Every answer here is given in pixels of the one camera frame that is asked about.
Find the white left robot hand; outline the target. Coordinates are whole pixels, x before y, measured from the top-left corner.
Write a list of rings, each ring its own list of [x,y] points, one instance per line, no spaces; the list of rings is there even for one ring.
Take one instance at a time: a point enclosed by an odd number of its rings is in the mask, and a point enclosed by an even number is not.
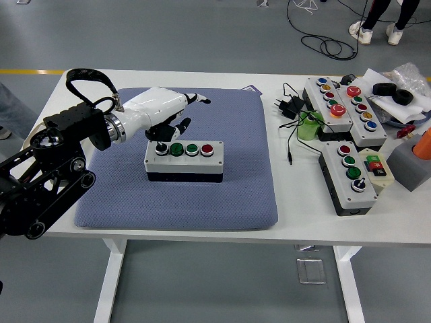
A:
[[[130,139],[138,130],[144,130],[150,141],[170,142],[182,135],[191,119],[185,118],[178,125],[170,123],[183,115],[193,102],[209,104],[210,99],[200,94],[182,94],[163,87],[152,87],[123,104],[123,111],[114,111],[111,122],[117,137],[114,142]]]

